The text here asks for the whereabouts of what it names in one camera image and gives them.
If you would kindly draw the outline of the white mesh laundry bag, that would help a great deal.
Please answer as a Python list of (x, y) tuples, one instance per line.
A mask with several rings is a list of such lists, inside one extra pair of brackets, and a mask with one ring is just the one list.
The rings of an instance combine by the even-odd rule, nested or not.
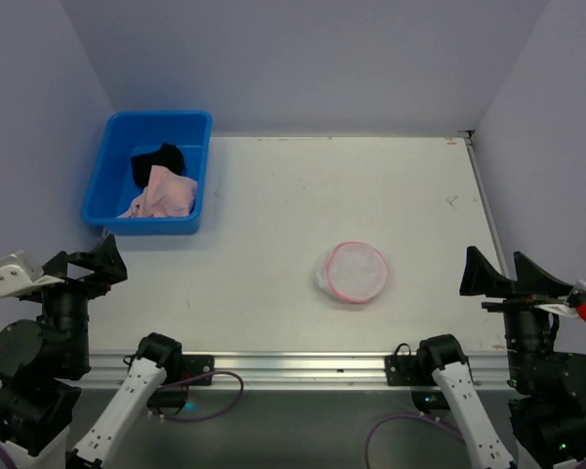
[(319, 258), (314, 277), (316, 285), (332, 298), (348, 304), (366, 304), (384, 289), (389, 264), (372, 245), (345, 241)]

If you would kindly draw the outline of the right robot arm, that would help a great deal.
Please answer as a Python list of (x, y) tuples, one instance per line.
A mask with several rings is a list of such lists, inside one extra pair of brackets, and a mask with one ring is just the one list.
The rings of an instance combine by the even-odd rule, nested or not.
[(475, 247), (466, 251), (459, 292), (485, 296), (504, 320), (508, 403), (517, 457), (499, 440), (475, 390), (469, 361), (451, 334), (421, 341), (421, 370), (439, 386), (474, 468), (586, 467), (586, 354), (558, 352), (561, 318), (586, 322), (586, 279), (563, 282), (515, 252), (516, 276), (502, 276)]

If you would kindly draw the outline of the pink bra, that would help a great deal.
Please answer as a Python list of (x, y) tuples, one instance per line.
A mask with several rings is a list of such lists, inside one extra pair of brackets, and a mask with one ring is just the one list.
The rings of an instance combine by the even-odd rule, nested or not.
[(194, 205), (198, 183), (153, 165), (143, 192), (119, 218), (184, 218)]

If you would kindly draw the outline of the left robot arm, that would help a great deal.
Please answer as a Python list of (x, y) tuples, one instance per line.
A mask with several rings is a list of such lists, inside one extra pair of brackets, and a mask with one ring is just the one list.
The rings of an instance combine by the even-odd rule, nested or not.
[(66, 444), (90, 367), (89, 303), (128, 277), (113, 235), (90, 251), (39, 264), (19, 250), (0, 259), (0, 298), (37, 303), (40, 315), (0, 331), (0, 456), (10, 468), (107, 468), (157, 388), (180, 377), (182, 345), (151, 333), (93, 427)]

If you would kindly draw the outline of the black bra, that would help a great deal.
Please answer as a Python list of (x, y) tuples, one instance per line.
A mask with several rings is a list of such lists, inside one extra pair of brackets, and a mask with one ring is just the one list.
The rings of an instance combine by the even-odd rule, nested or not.
[(174, 145), (163, 143), (156, 151), (131, 157), (133, 181), (138, 188), (147, 186), (153, 166), (162, 166), (178, 176), (186, 174), (182, 152)]

